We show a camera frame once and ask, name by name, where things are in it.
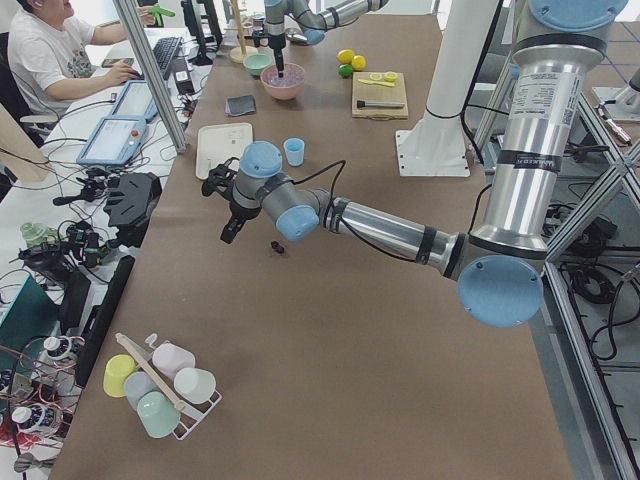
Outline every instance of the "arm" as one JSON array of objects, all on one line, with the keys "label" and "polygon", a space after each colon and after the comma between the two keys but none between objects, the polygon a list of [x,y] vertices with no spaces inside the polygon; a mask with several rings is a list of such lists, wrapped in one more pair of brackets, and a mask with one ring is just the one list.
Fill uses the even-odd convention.
[{"label": "arm", "polygon": [[138,78],[137,72],[124,62],[116,63],[106,75],[91,78],[65,78],[45,90],[54,100],[78,100],[108,87]]},{"label": "arm", "polygon": [[282,77],[284,71],[284,59],[282,49],[286,46],[284,34],[284,18],[292,16],[302,28],[307,43],[310,45],[322,41],[326,30],[348,25],[360,15],[370,11],[379,10],[389,0],[346,0],[333,8],[321,13],[313,13],[309,9],[309,2],[305,0],[277,0],[265,1],[265,31],[269,39],[269,47],[278,68],[278,76]]}]

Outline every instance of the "keyboard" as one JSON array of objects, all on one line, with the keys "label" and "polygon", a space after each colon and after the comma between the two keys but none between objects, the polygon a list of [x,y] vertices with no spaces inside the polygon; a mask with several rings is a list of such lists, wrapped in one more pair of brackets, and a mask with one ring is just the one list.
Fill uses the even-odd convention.
[{"label": "keyboard", "polygon": [[165,80],[171,75],[171,60],[178,55],[181,43],[181,37],[164,37],[153,47],[153,55]]}]

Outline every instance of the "black phone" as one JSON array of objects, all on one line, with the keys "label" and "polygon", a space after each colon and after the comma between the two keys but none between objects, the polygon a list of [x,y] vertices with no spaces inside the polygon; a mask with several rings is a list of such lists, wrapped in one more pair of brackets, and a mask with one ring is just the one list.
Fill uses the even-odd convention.
[{"label": "black phone", "polygon": [[102,61],[102,68],[111,68],[121,60],[129,66],[133,65],[133,58],[105,58]]}]

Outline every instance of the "lemon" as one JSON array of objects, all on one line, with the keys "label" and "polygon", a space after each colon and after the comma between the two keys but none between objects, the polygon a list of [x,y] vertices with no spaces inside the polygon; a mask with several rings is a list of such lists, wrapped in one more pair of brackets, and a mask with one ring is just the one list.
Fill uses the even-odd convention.
[{"label": "lemon", "polygon": [[355,55],[356,54],[353,52],[353,50],[346,49],[346,50],[340,50],[336,58],[340,63],[351,63],[351,60],[353,60],[353,57]]},{"label": "lemon", "polygon": [[398,74],[396,72],[386,72],[384,74],[385,82],[395,82],[398,79]]},{"label": "lemon", "polygon": [[353,60],[351,60],[351,66],[355,71],[361,72],[367,66],[367,59],[364,58],[363,55],[356,55],[353,57]]}]

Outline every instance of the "white cup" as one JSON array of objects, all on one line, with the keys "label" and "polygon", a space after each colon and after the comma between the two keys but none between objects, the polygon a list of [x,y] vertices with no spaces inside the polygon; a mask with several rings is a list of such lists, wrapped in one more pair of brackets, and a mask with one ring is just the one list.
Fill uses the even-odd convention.
[{"label": "white cup", "polygon": [[173,387],[185,400],[195,405],[204,403],[216,391],[213,373],[199,368],[183,368],[173,379]]}]

